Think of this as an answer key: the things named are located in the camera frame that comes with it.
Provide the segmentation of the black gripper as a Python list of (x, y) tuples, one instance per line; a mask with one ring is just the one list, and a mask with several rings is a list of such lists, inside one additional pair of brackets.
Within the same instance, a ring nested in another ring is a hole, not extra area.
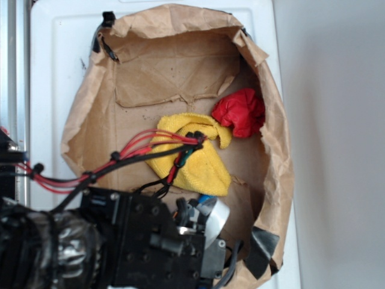
[(162, 200), (137, 193), (92, 188), (81, 215), (103, 240), (95, 288), (212, 288), (222, 277), (229, 217), (221, 200), (204, 216), (197, 200)]

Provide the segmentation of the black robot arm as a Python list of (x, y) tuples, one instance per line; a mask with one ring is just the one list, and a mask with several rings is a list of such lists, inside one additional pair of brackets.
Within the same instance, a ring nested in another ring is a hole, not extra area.
[(1, 201), (2, 288), (221, 288), (235, 270), (220, 238), (230, 210), (213, 197), (92, 189), (60, 213)]

